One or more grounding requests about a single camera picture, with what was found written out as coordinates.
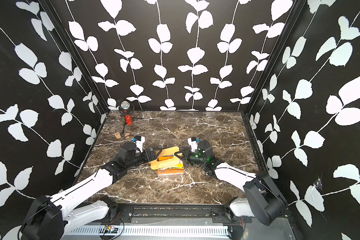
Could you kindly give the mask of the bamboo tissue box lid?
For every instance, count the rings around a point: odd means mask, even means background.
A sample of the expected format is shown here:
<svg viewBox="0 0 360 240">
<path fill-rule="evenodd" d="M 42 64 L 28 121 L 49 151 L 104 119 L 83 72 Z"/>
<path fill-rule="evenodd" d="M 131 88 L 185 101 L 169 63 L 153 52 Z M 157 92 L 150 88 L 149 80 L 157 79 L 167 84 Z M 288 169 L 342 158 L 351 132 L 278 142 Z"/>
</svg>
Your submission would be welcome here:
<svg viewBox="0 0 360 240">
<path fill-rule="evenodd" d="M 164 169 L 183 169 L 184 164 L 181 159 L 175 156 L 175 153 L 180 150 L 179 147 L 170 147 L 167 149 L 163 149 L 159 154 L 159 157 L 151 161 L 151 169 L 152 170 L 164 170 Z"/>
</svg>

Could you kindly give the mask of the orange tissue paper pack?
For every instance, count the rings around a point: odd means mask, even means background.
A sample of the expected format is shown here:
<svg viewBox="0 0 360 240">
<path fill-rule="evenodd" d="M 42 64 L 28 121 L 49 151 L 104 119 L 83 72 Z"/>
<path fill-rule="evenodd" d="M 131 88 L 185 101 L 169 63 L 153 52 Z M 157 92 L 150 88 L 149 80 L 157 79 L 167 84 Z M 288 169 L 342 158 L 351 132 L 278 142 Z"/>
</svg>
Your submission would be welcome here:
<svg viewBox="0 0 360 240">
<path fill-rule="evenodd" d="M 174 176 L 174 175 L 181 175 L 185 173 L 185 169 L 164 169 L 164 170 L 157 170 L 158 176 Z"/>
</svg>

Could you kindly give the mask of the clear plastic tissue box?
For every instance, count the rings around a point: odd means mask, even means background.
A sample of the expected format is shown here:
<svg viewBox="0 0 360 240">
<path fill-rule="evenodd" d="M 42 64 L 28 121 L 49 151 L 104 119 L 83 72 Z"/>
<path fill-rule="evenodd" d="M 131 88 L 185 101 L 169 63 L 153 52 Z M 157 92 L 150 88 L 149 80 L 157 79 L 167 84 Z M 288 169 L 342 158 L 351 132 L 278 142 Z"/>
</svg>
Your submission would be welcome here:
<svg viewBox="0 0 360 240">
<path fill-rule="evenodd" d="M 162 150 L 157 160 L 151 164 L 152 170 L 157 170 L 158 176 L 181 175 L 185 172 L 183 161 L 175 156 L 178 147 Z"/>
</svg>

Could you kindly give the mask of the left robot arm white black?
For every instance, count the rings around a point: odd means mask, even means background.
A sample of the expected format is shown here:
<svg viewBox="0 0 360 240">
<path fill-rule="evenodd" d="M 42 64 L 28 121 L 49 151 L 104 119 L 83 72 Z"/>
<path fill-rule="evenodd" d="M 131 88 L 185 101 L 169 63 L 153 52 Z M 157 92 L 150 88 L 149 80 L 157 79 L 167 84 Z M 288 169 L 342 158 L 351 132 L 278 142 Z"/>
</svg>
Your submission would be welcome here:
<svg viewBox="0 0 360 240">
<path fill-rule="evenodd" d="M 71 230 L 104 218 L 113 202 L 101 200 L 80 208 L 85 200 L 116 183 L 129 169 L 158 158 L 168 158 L 173 151 L 143 149 L 134 142 L 124 143 L 119 152 L 90 177 L 67 190 L 36 198 L 17 233 L 19 240 L 59 240 Z"/>
</svg>

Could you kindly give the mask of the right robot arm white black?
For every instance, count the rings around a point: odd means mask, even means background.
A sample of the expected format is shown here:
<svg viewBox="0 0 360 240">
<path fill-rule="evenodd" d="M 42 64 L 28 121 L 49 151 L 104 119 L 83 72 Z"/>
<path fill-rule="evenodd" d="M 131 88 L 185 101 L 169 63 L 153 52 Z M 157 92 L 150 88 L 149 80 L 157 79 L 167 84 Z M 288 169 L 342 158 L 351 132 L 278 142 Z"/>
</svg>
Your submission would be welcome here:
<svg viewBox="0 0 360 240">
<path fill-rule="evenodd" d="M 224 181 L 245 193 L 225 204 L 225 216 L 229 221 L 254 217 L 265 226 L 284 215 L 287 200 L 272 178 L 265 172 L 248 173 L 218 159 L 208 141 L 189 140 L 190 147 L 174 153 L 174 156 L 192 166 L 202 167 L 206 175 Z"/>
</svg>

